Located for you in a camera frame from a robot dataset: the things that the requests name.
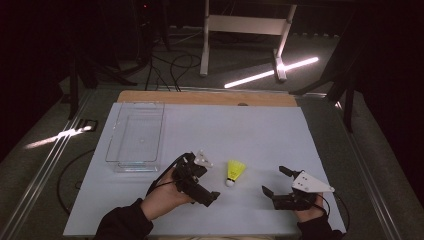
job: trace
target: clear plastic container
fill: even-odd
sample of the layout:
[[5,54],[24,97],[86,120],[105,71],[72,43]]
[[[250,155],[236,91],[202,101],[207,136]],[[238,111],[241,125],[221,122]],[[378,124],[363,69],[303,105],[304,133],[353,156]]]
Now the clear plastic container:
[[122,103],[106,162],[115,172],[159,171],[162,102]]

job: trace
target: metal stand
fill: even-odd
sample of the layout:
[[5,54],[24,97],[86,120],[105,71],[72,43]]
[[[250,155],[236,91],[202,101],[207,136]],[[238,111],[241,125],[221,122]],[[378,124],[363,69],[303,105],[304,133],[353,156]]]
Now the metal stand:
[[253,17],[238,17],[238,16],[223,16],[209,14],[209,0],[205,0],[205,25],[203,38],[203,53],[200,64],[200,75],[205,77],[208,75],[209,66],[209,32],[238,32],[238,33],[253,33],[253,34],[268,34],[281,36],[278,49],[274,50],[275,66],[278,78],[286,80],[284,64],[281,60],[284,45],[289,34],[293,16],[297,5],[290,5],[290,11],[286,19],[273,18],[253,18]]

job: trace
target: yellow shuttlecock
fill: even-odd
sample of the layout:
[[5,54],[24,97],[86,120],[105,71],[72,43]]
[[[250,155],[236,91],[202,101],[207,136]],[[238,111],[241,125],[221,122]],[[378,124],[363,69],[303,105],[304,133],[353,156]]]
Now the yellow shuttlecock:
[[237,160],[229,160],[227,181],[225,182],[225,185],[228,187],[233,186],[236,179],[244,172],[245,169],[246,164]]

